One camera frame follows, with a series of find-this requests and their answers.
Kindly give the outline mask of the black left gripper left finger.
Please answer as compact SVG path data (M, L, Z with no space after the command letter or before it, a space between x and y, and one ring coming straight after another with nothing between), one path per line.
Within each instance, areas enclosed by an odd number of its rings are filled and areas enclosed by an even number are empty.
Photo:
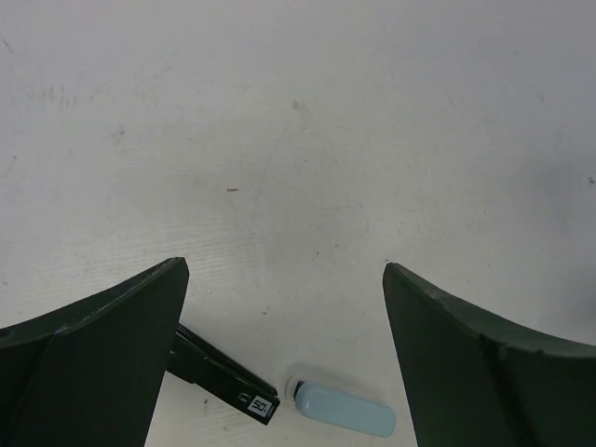
M2 329L2 445L143 446L188 280L169 258Z

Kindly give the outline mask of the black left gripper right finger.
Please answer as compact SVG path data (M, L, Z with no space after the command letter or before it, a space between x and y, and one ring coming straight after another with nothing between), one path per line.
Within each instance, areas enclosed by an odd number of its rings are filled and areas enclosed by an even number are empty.
M595 348L538 332L400 264L386 312L420 446L592 446Z

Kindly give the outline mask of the black stapler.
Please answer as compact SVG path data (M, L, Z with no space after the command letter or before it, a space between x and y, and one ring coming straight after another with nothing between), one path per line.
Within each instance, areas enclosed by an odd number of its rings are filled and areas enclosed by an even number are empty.
M280 404L274 386L182 324L169 352L168 372L265 426Z

